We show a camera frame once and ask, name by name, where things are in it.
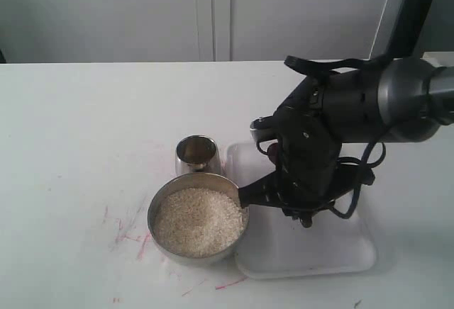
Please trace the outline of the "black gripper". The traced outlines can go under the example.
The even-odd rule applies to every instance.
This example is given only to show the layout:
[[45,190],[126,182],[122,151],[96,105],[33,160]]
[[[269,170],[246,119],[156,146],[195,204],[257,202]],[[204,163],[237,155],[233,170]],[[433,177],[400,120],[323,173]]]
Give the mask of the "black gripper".
[[[319,117],[282,107],[275,111],[273,119],[281,144],[282,165],[305,198],[310,201],[323,199],[324,203],[330,203],[357,186],[373,185],[375,175],[369,167],[362,174],[358,165],[339,165],[336,168],[341,144],[331,136]],[[284,202],[278,191],[277,174],[269,173],[238,189],[240,206],[283,208]]]

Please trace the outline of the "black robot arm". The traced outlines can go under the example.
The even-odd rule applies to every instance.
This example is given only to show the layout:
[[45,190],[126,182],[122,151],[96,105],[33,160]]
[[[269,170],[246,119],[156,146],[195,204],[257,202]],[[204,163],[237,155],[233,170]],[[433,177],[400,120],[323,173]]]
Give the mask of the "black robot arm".
[[315,62],[286,58],[303,81],[271,115],[254,120],[257,145],[275,170],[239,191],[242,206],[281,208],[286,215],[334,210],[371,185],[376,144],[422,142],[453,123],[453,69],[413,57]]

